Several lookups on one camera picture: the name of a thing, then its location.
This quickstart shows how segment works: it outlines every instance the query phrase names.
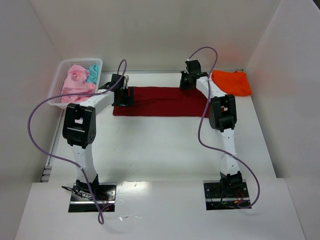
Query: white floor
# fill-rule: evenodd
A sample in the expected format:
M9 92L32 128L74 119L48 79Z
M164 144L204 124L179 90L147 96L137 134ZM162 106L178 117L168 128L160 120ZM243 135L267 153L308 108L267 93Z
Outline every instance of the white floor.
M103 75L104 84L110 75ZM180 74L130 74L131 86L178 87ZM203 181L219 180L221 154L198 143L199 117L117 117L111 106L96 118L92 146L101 182L117 182L115 212L68 213L76 169L55 159L49 183L34 183L16 239L304 239L286 182L277 179L250 97L236 98L237 156L257 174L261 197L252 209L206 211ZM202 138L220 146L205 119ZM73 159L62 136L53 153ZM240 166L251 199L257 186Z

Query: laundry basket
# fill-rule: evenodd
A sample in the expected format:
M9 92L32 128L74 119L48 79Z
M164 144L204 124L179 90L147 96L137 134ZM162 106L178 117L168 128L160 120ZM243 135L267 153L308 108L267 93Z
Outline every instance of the laundry basket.
M102 69L102 60L100 58L73 58L73 59L66 59L60 62L50 88L50 92L48 95L49 98L60 95L62 93L62 87L64 85L65 79L67 78L68 70L74 64L80 65L87 70L92 65L99 66L99 74L96 81L95 93L98 91L100 76L101 76L101 69ZM59 108L66 109L69 103L62 103L61 101L62 101L62 97L57 97L48 101L48 104L51 106L57 106Z

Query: blue cloth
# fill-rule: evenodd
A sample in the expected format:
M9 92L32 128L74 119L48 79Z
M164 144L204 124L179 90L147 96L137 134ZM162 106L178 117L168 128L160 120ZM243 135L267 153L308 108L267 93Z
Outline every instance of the blue cloth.
M98 75L99 75L99 66L98 65L92 65L89 67L90 75L86 78L86 82L88 84L93 83L97 85Z

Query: maroon towel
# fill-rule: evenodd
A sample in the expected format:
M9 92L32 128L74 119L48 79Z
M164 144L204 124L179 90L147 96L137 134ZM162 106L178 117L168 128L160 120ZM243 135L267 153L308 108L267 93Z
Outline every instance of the maroon towel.
M114 116L201 117L207 98L197 89L134 87L133 106L115 106Z

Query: wall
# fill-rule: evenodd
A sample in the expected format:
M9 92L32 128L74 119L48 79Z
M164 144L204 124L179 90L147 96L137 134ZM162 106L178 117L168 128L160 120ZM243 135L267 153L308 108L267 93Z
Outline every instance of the wall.
M245 69L262 132L307 239L319 239L320 10L281 0Z
M30 0L64 59L99 57L104 70L183 70L214 46L220 69L243 69L279 0ZM211 63L214 54L197 58Z
M47 159L29 140L28 116L47 96L60 57L27 0L0 1L0 33L0 238L13 240ZM46 149L59 113L45 105L33 119L34 136Z

